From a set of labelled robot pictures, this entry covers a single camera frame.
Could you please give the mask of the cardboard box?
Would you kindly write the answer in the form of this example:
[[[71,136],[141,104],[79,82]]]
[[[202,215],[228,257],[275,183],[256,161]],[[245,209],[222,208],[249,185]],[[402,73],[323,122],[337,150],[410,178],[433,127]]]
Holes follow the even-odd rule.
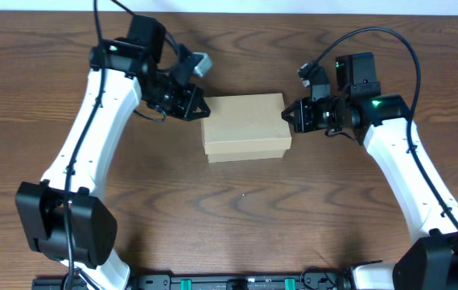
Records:
[[[210,115],[201,122],[210,163],[282,158],[291,132],[281,117],[281,93],[207,97]]]

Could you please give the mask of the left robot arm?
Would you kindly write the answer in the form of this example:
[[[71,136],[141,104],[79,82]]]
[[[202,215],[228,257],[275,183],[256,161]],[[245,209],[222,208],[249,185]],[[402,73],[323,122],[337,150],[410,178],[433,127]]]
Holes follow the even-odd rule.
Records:
[[[119,257],[118,224],[104,204],[106,177],[129,118],[141,104],[157,119],[210,114],[201,87],[212,67],[204,52],[176,43],[157,19],[136,14],[126,36],[100,39],[90,54],[85,97],[64,145],[37,183],[23,182],[15,205],[29,247],[67,267],[35,289],[138,289]]]

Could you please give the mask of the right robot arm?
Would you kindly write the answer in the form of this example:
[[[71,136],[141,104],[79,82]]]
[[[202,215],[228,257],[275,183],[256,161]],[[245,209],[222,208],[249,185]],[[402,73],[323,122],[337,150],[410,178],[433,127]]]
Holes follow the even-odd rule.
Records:
[[[308,97],[282,112],[296,133],[327,136],[353,132],[382,170],[398,202],[411,248],[396,263],[368,262],[328,274],[336,289],[458,289],[458,202],[420,142],[409,109],[398,94],[384,94],[373,54],[336,58],[339,95],[315,61],[298,71]]]

